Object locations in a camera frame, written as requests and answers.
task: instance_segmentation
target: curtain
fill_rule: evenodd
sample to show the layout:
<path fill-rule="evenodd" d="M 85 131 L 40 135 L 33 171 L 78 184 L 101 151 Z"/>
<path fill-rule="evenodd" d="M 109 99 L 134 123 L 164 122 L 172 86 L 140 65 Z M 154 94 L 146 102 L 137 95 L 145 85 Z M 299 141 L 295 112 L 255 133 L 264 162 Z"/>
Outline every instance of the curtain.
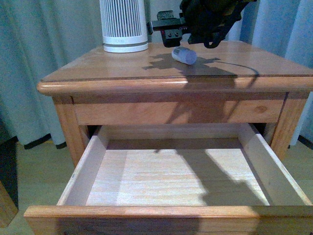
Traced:
<path fill-rule="evenodd" d="M 156 20 L 158 11 L 164 10 L 173 10 L 178 17 L 180 2 L 145 0 L 146 20 Z M 258 0 L 249 3 L 243 20 L 226 39 L 313 68 L 312 12 L 312 0 Z M 65 140 L 52 100 L 39 94 L 36 84 L 102 44 L 99 0 L 0 1 L 0 17 L 0 124 L 22 144 L 48 133 L 60 144 Z M 161 42 L 160 34 L 154 33 L 149 41 Z M 295 136 L 313 133 L 310 106 L 306 105 Z"/>
<path fill-rule="evenodd" d="M 0 1 L 1 119 L 28 144 L 51 134 L 65 141 L 52 99 L 36 84 L 101 44 L 97 0 Z"/>

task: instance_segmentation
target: white air purifier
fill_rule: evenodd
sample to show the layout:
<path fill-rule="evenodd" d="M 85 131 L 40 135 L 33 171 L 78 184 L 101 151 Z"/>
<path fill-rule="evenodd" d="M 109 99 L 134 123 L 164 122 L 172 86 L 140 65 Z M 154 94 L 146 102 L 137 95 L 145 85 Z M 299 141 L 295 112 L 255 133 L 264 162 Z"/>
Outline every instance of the white air purifier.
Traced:
<path fill-rule="evenodd" d="M 148 48 L 143 0 L 100 0 L 100 9 L 105 51 L 124 53 Z"/>

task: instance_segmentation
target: purifier grille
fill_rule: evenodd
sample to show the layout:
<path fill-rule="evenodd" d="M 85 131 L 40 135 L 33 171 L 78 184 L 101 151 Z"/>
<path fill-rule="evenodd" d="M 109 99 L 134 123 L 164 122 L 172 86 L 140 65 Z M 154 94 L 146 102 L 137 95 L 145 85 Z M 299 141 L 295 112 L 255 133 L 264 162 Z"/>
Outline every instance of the purifier grille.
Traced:
<path fill-rule="evenodd" d="M 100 1 L 104 37 L 141 35 L 138 0 Z"/>

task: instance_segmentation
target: wooden tabletop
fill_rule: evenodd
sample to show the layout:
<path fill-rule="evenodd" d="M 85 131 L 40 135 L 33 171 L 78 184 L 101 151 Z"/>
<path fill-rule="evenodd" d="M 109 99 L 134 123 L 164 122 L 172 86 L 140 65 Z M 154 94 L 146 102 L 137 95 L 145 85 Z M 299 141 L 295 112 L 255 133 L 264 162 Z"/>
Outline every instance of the wooden tabletop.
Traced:
<path fill-rule="evenodd" d="M 37 88 L 46 95 L 313 91 L 312 69 L 249 44 L 182 46 L 197 52 L 195 64 L 175 61 L 172 48 L 163 44 L 122 54 L 98 47 L 45 77 Z"/>

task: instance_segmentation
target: black mechanical device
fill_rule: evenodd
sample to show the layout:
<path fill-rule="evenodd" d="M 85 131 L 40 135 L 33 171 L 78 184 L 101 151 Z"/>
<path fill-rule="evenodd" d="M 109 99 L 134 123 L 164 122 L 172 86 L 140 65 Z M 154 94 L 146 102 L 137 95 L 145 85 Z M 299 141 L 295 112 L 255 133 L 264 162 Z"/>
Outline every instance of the black mechanical device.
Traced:
<path fill-rule="evenodd" d="M 161 31 L 165 47 L 180 46 L 183 34 L 190 33 L 189 44 L 215 48 L 241 20 L 242 10 L 251 1 L 257 0 L 182 0 L 179 18 L 173 11 L 160 11 L 157 21 L 147 23 L 148 33 Z"/>

